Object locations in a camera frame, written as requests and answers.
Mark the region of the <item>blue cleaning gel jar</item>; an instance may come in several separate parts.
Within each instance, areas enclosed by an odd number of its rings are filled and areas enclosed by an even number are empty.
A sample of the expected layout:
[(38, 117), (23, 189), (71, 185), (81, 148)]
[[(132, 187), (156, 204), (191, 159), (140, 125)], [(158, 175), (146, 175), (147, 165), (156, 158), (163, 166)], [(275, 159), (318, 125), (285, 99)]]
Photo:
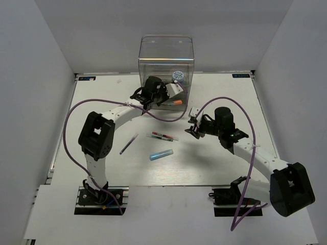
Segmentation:
[(177, 81), (179, 83), (183, 83), (184, 78), (185, 78), (185, 76), (184, 76), (184, 73), (182, 71), (177, 70), (177, 71), (174, 71), (172, 73), (172, 81), (173, 82)]

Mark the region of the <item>clear plastic drawer organizer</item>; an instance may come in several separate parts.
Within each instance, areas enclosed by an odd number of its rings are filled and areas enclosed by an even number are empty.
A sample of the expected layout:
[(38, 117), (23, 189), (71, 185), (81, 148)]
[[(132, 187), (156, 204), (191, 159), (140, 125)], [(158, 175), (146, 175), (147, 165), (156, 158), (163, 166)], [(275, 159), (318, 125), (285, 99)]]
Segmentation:
[[(146, 35), (141, 39), (138, 55), (138, 72), (141, 85), (144, 86), (148, 77), (158, 77), (162, 82), (172, 82), (172, 73), (182, 71), (184, 82), (181, 83), (186, 92), (182, 92), (162, 103), (154, 109), (183, 111), (192, 85), (194, 72), (193, 41), (184, 35)], [(182, 100), (182, 105), (173, 105), (174, 101)]]

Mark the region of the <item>blue highlighter marker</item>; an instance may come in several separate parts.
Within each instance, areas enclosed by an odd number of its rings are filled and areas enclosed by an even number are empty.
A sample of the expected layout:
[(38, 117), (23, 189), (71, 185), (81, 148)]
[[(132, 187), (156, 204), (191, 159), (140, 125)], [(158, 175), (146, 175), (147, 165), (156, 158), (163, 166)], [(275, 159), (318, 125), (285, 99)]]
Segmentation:
[(158, 152), (158, 153), (151, 154), (149, 156), (149, 159), (151, 161), (154, 161), (154, 160), (157, 160), (157, 159), (169, 156), (169, 155), (173, 155), (173, 154), (174, 154), (173, 150), (169, 149), (169, 150), (165, 150), (165, 151), (161, 151), (161, 152)]

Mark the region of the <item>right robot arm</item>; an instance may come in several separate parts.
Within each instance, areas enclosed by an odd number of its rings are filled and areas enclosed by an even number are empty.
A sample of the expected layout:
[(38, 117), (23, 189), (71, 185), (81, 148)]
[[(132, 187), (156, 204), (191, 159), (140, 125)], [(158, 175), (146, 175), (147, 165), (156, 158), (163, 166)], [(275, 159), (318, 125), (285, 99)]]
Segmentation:
[(215, 205), (227, 206), (242, 204), (246, 206), (261, 201), (272, 205), (274, 210), (287, 217), (315, 202), (315, 195), (306, 168), (299, 162), (288, 163), (274, 157), (253, 141), (243, 131), (236, 128), (233, 114), (227, 107), (215, 109), (215, 117), (193, 107), (189, 112), (192, 126), (186, 130), (195, 138), (205, 135), (218, 137), (223, 148), (233, 155), (253, 163), (267, 182), (239, 177), (232, 181), (229, 188), (216, 188), (209, 196)]

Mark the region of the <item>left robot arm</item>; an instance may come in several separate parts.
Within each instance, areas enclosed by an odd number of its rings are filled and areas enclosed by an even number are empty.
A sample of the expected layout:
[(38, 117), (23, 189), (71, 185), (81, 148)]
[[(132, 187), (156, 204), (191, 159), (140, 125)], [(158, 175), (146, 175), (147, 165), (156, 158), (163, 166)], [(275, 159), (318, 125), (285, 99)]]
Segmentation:
[(165, 83), (158, 77), (150, 76), (145, 85), (127, 100), (126, 106), (120, 105), (105, 113), (89, 113), (78, 144), (86, 159), (86, 169), (90, 173), (83, 181), (83, 186), (96, 203), (104, 203), (108, 198), (105, 158), (112, 149), (115, 130), (168, 98)]

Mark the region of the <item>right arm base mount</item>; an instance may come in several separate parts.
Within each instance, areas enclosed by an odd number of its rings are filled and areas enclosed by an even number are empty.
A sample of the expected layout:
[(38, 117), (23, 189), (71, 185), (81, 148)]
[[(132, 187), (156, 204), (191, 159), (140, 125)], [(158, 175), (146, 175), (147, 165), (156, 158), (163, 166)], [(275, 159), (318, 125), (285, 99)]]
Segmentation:
[[(213, 201), (215, 217), (234, 217), (241, 195), (235, 194), (230, 187), (215, 186), (208, 197)], [(245, 214), (256, 202), (257, 200), (244, 198), (238, 217)]]

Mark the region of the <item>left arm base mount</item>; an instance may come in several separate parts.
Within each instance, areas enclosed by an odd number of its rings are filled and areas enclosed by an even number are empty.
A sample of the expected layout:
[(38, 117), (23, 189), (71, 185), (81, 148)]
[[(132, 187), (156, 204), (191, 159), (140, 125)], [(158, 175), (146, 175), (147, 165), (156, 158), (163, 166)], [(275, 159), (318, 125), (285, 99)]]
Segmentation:
[[(121, 207), (122, 214), (124, 214), (128, 204), (129, 187), (110, 187), (108, 191), (115, 196)], [(115, 200), (109, 194), (105, 193), (104, 197), (97, 200), (84, 187), (79, 187), (74, 215), (120, 216), (122, 214)]]

